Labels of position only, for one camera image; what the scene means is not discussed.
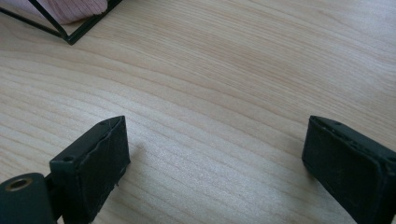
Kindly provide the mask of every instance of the black 3d-printed part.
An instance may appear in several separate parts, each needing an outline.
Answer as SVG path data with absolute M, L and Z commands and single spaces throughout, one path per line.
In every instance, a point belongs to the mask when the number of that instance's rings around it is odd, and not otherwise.
M 64 221 L 92 222 L 130 163 L 124 117 L 104 120 L 49 162 L 64 188 Z
M 396 211 L 395 152 L 342 123 L 313 116 L 303 162 L 358 223 L 391 223 Z
M 125 117 L 104 120 L 49 162 L 0 185 L 0 224 L 88 224 L 130 163 Z

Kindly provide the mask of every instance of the light wooden surface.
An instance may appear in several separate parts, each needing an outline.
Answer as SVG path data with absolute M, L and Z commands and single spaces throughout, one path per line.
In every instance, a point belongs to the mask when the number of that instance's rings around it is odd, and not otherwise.
M 396 149 L 396 1 L 124 0 L 73 47 L 0 15 L 0 182 L 118 115 L 132 163 L 95 224 L 354 223 L 305 132 Z

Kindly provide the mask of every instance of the pink striped cloth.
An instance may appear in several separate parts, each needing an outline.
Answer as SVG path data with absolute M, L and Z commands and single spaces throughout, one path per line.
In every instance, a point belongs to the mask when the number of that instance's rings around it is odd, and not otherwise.
M 107 0 L 37 0 L 60 24 L 98 15 L 106 11 Z M 25 11 L 41 15 L 28 0 L 0 0 Z

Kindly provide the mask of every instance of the black metal frame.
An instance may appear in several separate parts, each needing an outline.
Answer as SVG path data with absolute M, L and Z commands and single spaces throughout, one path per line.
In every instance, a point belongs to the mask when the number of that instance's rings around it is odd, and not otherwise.
M 82 38 L 91 28 L 99 22 L 108 12 L 110 12 L 116 5 L 119 4 L 122 0 L 109 0 L 107 2 L 107 10 L 100 14 L 100 15 L 94 15 L 88 18 L 84 23 L 82 23 L 76 31 L 74 31 L 71 35 L 68 35 L 66 30 L 62 27 L 59 22 L 57 22 L 53 17 L 48 13 L 46 9 L 44 9 L 38 2 L 37 0 L 29 0 L 29 2 L 53 25 L 53 27 L 56 29 L 51 29 L 43 24 L 40 24 L 36 21 L 29 20 L 27 18 L 24 18 L 21 15 L 18 15 L 14 12 L 11 12 L 9 10 L 6 10 L 3 7 L 0 7 L 0 12 L 3 12 L 4 14 L 15 18 L 19 21 L 23 21 L 29 25 L 34 26 L 35 28 L 38 28 L 44 32 L 47 32 L 51 35 L 55 35 L 66 41 L 69 45 L 74 45 L 80 38 Z

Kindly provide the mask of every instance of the round hole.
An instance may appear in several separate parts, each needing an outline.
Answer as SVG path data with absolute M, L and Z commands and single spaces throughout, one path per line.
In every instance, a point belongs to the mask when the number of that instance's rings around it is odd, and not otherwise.
M 6 186 L 7 191 L 17 191 L 28 187 L 33 180 L 31 178 L 17 179 Z
M 70 156 L 70 157 L 65 157 L 64 161 L 72 161 L 74 159 L 74 157 Z

